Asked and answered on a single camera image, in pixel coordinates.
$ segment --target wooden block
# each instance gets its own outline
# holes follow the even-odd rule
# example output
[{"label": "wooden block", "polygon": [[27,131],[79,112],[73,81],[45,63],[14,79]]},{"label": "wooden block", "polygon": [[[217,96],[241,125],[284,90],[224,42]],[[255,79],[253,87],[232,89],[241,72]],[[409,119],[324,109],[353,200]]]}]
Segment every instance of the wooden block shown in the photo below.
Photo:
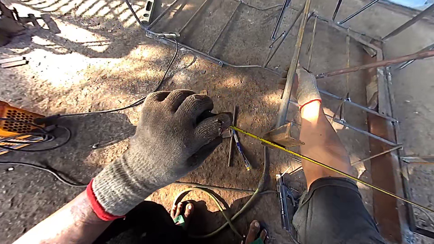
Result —
[{"label": "wooden block", "polygon": [[7,58],[7,59],[0,59],[0,64],[2,64],[2,63],[10,63],[10,62],[15,62],[15,61],[20,61],[20,60],[23,60],[23,59],[24,59],[23,56],[12,57],[12,58]]},{"label": "wooden block", "polygon": [[2,63],[1,67],[2,68],[10,68],[10,67],[20,66],[20,65],[24,65],[24,64],[27,64],[27,60],[20,60],[20,61],[15,61],[15,62],[10,62],[10,63]]}]

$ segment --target hand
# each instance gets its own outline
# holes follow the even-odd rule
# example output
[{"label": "hand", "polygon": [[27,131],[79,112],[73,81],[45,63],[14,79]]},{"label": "hand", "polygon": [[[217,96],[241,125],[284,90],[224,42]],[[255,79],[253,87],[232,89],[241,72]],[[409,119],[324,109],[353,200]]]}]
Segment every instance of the hand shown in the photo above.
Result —
[{"label": "hand", "polygon": [[[232,123],[231,113],[214,115],[213,107],[210,97],[190,90],[149,94],[129,150],[88,186],[95,213],[104,220],[122,217],[152,192],[199,167]],[[206,113],[214,116],[201,121]]]}]

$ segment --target foot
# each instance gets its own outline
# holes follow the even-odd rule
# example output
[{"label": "foot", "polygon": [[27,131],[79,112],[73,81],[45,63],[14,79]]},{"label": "foot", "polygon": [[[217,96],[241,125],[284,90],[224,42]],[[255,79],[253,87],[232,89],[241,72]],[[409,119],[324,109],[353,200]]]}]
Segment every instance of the foot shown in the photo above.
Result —
[{"label": "foot", "polygon": [[[250,223],[249,233],[247,234],[245,244],[250,244],[256,239],[258,239],[258,234],[260,230],[261,224],[259,223],[259,221],[252,221],[252,223]],[[261,231],[261,233],[259,234],[259,238],[261,238],[262,242],[265,243],[265,239],[267,238],[267,231],[265,229]]]},{"label": "foot", "polygon": [[187,205],[184,207],[184,204],[187,202],[179,202],[178,205],[173,205],[172,209],[170,210],[170,216],[172,219],[175,219],[179,215],[182,215],[184,218],[184,224],[176,223],[176,225],[182,225],[182,227],[186,230],[188,223],[191,219],[191,214],[193,213],[194,206],[192,203],[187,203]]}]

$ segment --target yellow measuring tape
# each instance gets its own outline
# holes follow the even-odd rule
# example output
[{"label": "yellow measuring tape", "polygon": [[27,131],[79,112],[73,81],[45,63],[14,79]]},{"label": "yellow measuring tape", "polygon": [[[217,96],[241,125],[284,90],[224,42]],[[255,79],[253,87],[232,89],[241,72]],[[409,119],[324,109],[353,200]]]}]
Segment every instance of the yellow measuring tape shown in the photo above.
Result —
[{"label": "yellow measuring tape", "polygon": [[270,145],[270,146],[273,146],[273,147],[275,147],[275,148],[278,148],[278,149],[280,149],[280,150],[282,150],[282,151],[289,152],[289,153],[292,154],[292,155],[298,156],[298,157],[303,158],[303,159],[305,159],[305,160],[307,160],[307,161],[309,161],[309,162],[312,162],[312,163],[314,163],[314,164],[317,164],[317,165],[320,165],[320,166],[322,166],[322,167],[324,167],[324,168],[327,168],[327,169],[329,169],[329,170],[331,170],[331,171],[334,171],[334,172],[336,172],[336,173],[339,173],[339,174],[341,174],[341,175],[343,175],[343,176],[346,176],[346,177],[348,177],[348,178],[350,178],[350,179],[352,179],[352,180],[355,180],[355,181],[360,182],[360,183],[362,183],[362,184],[364,184],[364,185],[367,185],[367,186],[369,186],[369,187],[371,187],[371,188],[374,188],[374,189],[377,190],[377,191],[381,191],[381,192],[383,192],[383,193],[385,193],[385,194],[387,194],[387,195],[390,195],[390,196],[392,196],[392,197],[394,197],[394,198],[397,198],[397,199],[402,200],[402,201],[404,201],[404,202],[407,202],[407,203],[409,203],[409,204],[411,204],[411,205],[414,205],[414,206],[416,206],[416,207],[419,207],[419,208],[422,208],[422,209],[424,209],[424,210],[430,211],[431,213],[434,213],[434,210],[432,210],[432,209],[429,209],[429,208],[424,207],[424,206],[422,206],[422,205],[420,205],[420,204],[417,204],[417,203],[415,203],[415,202],[412,202],[412,201],[410,201],[410,200],[408,200],[408,199],[405,199],[405,198],[402,198],[402,197],[400,197],[400,196],[397,196],[397,195],[391,193],[390,191],[387,191],[387,190],[381,189],[381,188],[379,188],[379,187],[377,187],[377,186],[374,186],[374,185],[372,185],[372,184],[369,184],[369,183],[367,183],[367,182],[365,182],[365,181],[363,181],[363,180],[361,180],[361,179],[359,179],[359,178],[356,178],[356,177],[354,177],[354,176],[352,176],[352,175],[349,175],[349,174],[347,174],[347,173],[344,173],[344,172],[342,172],[342,171],[340,171],[340,170],[338,170],[338,169],[335,169],[335,168],[333,168],[333,167],[330,167],[330,166],[328,166],[328,165],[325,165],[325,164],[323,164],[323,163],[321,163],[321,162],[318,162],[318,161],[316,161],[316,160],[313,160],[313,159],[311,159],[311,158],[308,158],[308,157],[303,156],[303,155],[301,155],[301,154],[298,154],[298,153],[296,153],[296,152],[290,151],[290,150],[288,150],[288,149],[286,149],[286,148],[284,148],[284,147],[281,147],[281,146],[279,146],[279,145],[277,145],[277,144],[274,144],[274,143],[269,142],[269,141],[267,141],[267,140],[265,140],[265,139],[263,139],[263,138],[260,138],[259,136],[253,135],[253,134],[251,134],[251,133],[249,133],[249,132],[247,132],[247,131],[245,131],[245,130],[242,130],[242,129],[237,128],[237,127],[235,127],[235,126],[230,126],[230,128],[232,128],[232,129],[234,129],[234,130],[236,130],[236,131],[238,131],[238,132],[241,132],[241,133],[243,133],[243,134],[245,134],[245,135],[248,135],[248,136],[250,136],[250,137],[252,137],[252,138],[255,138],[255,139],[257,139],[257,140],[260,140],[261,142],[266,143],[266,144],[268,144],[268,145]]}]

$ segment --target concrete floor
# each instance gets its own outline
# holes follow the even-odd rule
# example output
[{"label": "concrete floor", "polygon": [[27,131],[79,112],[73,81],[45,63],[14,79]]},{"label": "concrete floor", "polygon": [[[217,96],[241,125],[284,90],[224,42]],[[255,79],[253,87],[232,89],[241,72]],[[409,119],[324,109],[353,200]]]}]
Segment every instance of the concrete floor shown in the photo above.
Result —
[{"label": "concrete floor", "polygon": [[[143,4],[141,1],[133,2],[136,8]],[[29,60],[26,66],[1,70],[0,82],[4,84],[0,87],[1,99],[34,112],[45,115],[72,113],[129,104],[153,89],[174,52],[173,49],[146,38],[121,1],[6,2],[7,5],[9,3],[16,7],[22,16],[33,13],[42,19],[38,21],[40,27],[30,26],[23,35],[17,36],[12,43],[0,48],[0,57],[21,54]],[[169,1],[163,1],[161,5],[156,6],[155,13],[165,8],[167,3]],[[266,7],[281,1],[251,3]],[[359,0],[343,3],[337,19],[354,12],[365,3]],[[159,23],[155,30],[178,30],[201,4],[202,1],[199,0],[189,1],[182,10],[170,12],[169,20]],[[194,28],[187,28],[181,35],[180,41],[207,51],[236,4],[231,0],[211,2],[206,11],[192,23]],[[301,5],[300,1],[296,0],[292,4]],[[312,3],[312,9],[328,18],[331,17],[334,6],[335,1],[331,0]],[[258,11],[242,7],[212,54],[234,64],[262,64],[268,53],[269,36],[278,11],[278,8]],[[293,10],[286,12],[281,29],[287,26],[294,13]],[[348,25],[370,35],[384,36],[409,18],[379,5],[366,10],[349,21]],[[307,61],[305,51],[312,26],[313,21],[310,21],[302,46],[302,63]],[[431,44],[434,40],[432,28],[425,22],[419,22],[391,39],[385,44],[386,57],[409,54]],[[283,66],[289,63],[297,30],[298,24],[269,67],[281,71]],[[352,41],[350,53],[351,65],[361,64],[360,45]],[[429,67],[432,61],[416,61],[406,69],[393,73],[395,116],[401,121],[401,138],[407,154],[433,153],[434,148],[430,148],[433,147],[430,143],[430,125],[433,121],[430,109],[434,106],[434,101],[429,96],[432,89],[429,83],[432,70]],[[344,67],[345,62],[345,36],[318,22],[311,70],[320,73],[338,69]],[[352,83],[349,92],[352,100],[365,105],[363,81],[357,73],[351,74],[350,79]],[[216,112],[232,111],[233,105],[237,104],[240,106],[238,126],[262,135],[272,126],[279,107],[280,91],[276,87],[277,80],[276,75],[262,69],[219,68],[180,52],[162,89],[207,89],[214,100]],[[345,76],[321,79],[319,87],[344,96]],[[323,99],[326,112],[332,114],[339,103],[329,98]],[[347,111],[349,123],[366,129],[364,113],[349,109]],[[128,138],[134,134],[139,112],[139,108],[134,108],[116,114],[62,120],[60,123],[68,125],[73,130],[73,137],[68,145],[49,153],[8,153],[3,156],[3,160],[48,164],[78,181],[87,182],[103,165],[127,149]],[[297,119],[296,113],[290,116]],[[352,162],[369,155],[368,140],[365,136],[342,129],[336,124],[333,126],[349,151]],[[262,146],[257,141],[243,136],[241,142],[255,168],[252,172],[245,171],[242,159],[237,153],[233,167],[226,167],[229,142],[225,140],[203,166],[181,181],[255,189],[261,174]],[[271,151],[270,161],[271,179],[289,165],[292,168],[298,167],[287,155],[275,150]],[[428,207],[434,202],[432,195],[429,194],[432,192],[430,182],[433,169],[429,165],[411,165],[413,197]],[[362,179],[370,180],[369,163],[359,166],[357,171]],[[3,170],[2,174],[0,227],[5,231],[0,234],[0,240],[4,243],[17,239],[82,190],[65,186],[45,172],[29,168],[15,167],[13,171]],[[306,188],[302,172],[287,177],[285,181],[299,192]],[[372,213],[372,192],[370,189],[359,187],[365,205]],[[184,188],[186,186],[169,185],[148,199],[169,209],[174,196]],[[266,188],[275,189],[273,180]],[[240,209],[249,198],[247,194],[216,192],[230,206],[227,210],[230,214]],[[194,229],[190,230],[192,233],[207,233],[224,223],[221,213],[207,196],[190,193],[184,199],[197,201],[196,210],[199,214],[193,219]],[[253,208],[235,222],[235,226],[240,232],[246,233],[247,226],[253,219],[268,224],[270,243],[288,241],[287,234],[280,227],[279,207],[275,195],[263,195]],[[423,214],[419,216],[418,223],[432,228],[432,224]],[[415,240],[419,243],[432,243],[432,240],[418,235]],[[230,229],[226,229],[210,242],[239,243],[239,240]]]}]

